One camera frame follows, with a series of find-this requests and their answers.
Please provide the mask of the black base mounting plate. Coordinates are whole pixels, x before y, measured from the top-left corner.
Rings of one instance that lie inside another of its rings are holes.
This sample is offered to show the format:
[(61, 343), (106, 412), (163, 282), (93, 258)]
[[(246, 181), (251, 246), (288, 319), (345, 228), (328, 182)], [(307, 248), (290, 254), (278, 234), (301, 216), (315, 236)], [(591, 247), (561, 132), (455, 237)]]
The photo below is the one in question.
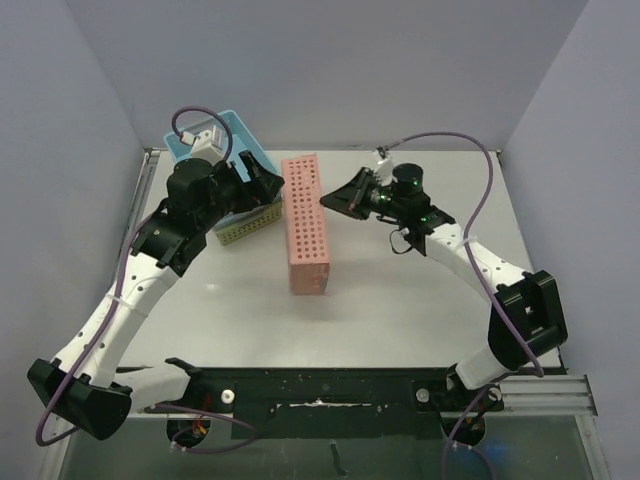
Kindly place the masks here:
[(178, 400), (150, 412), (217, 413), (238, 420), (235, 439), (439, 439), (440, 419), (502, 410), (499, 397), (467, 390), (450, 368), (190, 369)]

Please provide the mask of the blue plastic basket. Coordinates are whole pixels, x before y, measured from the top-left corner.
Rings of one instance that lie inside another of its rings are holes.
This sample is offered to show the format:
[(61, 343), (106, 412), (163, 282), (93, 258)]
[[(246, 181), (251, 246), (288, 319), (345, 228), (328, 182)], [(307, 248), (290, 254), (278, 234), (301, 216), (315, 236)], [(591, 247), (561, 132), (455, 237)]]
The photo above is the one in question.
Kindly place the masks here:
[[(178, 119), (187, 113), (204, 114), (207, 119), (197, 121), (186, 127), (179, 127)], [(273, 165), (265, 150), (235, 111), (214, 112), (201, 106), (182, 107), (174, 113), (171, 119), (171, 131), (164, 136), (164, 143), (173, 156), (174, 162), (178, 163), (189, 158), (187, 146), (181, 142), (184, 131), (197, 134), (212, 126), (218, 127), (223, 132), (222, 147), (224, 149), (224, 157), (222, 160), (225, 160), (227, 164), (235, 168), (245, 184), (249, 181), (249, 176), (239, 158), (239, 153), (244, 150), (249, 150), (265, 169), (279, 175), (278, 169)]]

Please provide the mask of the aluminium frame rail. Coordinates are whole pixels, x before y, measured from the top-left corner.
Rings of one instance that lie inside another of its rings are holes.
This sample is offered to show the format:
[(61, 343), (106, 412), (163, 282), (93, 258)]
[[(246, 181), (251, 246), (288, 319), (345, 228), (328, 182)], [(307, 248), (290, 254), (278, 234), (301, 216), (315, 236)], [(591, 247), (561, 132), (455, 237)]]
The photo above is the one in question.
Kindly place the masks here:
[(597, 416), (586, 375), (513, 376), (500, 384), (505, 414), (520, 416)]

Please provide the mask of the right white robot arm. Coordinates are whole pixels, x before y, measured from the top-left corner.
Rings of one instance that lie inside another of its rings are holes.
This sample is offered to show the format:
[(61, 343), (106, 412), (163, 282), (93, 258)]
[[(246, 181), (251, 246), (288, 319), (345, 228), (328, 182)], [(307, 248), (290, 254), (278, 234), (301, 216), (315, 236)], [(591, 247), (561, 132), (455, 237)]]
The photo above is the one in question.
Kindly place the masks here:
[(396, 166), (388, 184), (363, 167), (320, 203), (356, 220), (375, 215), (397, 226), (410, 249), (447, 267), (490, 301), (486, 344), (458, 362), (445, 384), (448, 402), (466, 409), (478, 401), (481, 387), (558, 348), (568, 331), (555, 278), (514, 266), (465, 235), (432, 203), (422, 179), (422, 168), (412, 163)]

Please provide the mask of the green plastic basket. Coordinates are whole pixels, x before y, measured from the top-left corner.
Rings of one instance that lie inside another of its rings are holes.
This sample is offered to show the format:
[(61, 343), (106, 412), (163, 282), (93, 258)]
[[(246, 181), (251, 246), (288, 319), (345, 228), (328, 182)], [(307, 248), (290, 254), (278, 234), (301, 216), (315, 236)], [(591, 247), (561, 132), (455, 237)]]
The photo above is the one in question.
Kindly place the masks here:
[(214, 233), (222, 246), (227, 246), (258, 230), (275, 223), (282, 216), (282, 201), (243, 214), (239, 219), (229, 220), (222, 226), (216, 226)]

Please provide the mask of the pink plastic basket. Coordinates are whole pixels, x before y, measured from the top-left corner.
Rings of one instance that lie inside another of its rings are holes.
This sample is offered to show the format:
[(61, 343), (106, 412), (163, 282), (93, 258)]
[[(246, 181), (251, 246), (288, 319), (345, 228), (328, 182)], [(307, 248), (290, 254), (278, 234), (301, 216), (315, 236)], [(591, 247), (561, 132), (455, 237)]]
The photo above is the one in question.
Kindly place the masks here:
[(317, 155), (285, 159), (281, 166), (290, 290), (294, 295), (324, 295), (330, 253)]

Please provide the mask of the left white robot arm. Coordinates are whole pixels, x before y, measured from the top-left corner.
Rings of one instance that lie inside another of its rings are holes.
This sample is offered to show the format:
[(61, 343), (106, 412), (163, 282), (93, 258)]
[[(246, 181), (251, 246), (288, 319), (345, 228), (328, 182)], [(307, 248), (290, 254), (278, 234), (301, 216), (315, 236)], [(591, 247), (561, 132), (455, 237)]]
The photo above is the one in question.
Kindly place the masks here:
[(129, 344), (155, 305), (205, 249), (207, 233), (231, 214), (269, 205), (285, 183), (248, 151), (243, 180), (225, 160), (188, 158), (175, 164), (167, 194), (135, 229), (113, 286), (76, 336), (52, 360), (37, 359), (27, 378), (45, 406), (97, 440), (112, 436), (133, 410), (171, 401), (200, 405), (204, 387), (195, 367), (175, 358), (120, 374)]

